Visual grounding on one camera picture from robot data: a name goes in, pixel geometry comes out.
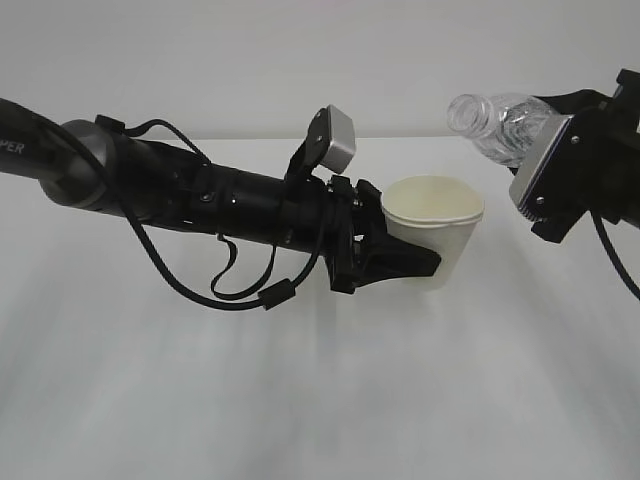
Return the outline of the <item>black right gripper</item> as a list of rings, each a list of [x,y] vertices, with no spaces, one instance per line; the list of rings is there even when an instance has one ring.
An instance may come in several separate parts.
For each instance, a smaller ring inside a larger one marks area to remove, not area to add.
[[[592,89],[535,98],[573,123],[562,154],[571,205],[532,233],[560,243],[587,212],[616,225],[639,226],[639,73],[622,69],[615,92],[607,96]]]

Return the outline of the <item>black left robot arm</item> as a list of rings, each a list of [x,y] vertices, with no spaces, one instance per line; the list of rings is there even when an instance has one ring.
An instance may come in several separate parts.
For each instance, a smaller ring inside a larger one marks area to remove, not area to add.
[[[314,115],[280,178],[214,164],[191,142],[150,141],[149,129],[106,116],[57,124],[3,100],[1,169],[37,180],[61,206],[306,252],[324,260],[336,292],[440,266],[433,249],[390,233],[370,182],[344,176],[355,132],[335,106]]]

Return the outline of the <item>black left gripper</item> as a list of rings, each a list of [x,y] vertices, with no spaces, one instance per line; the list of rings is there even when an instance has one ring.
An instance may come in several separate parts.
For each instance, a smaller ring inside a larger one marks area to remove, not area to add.
[[[332,291],[352,294],[387,280],[435,275],[441,264],[437,252],[386,234],[381,191],[373,184],[334,175],[328,187],[324,259]]]

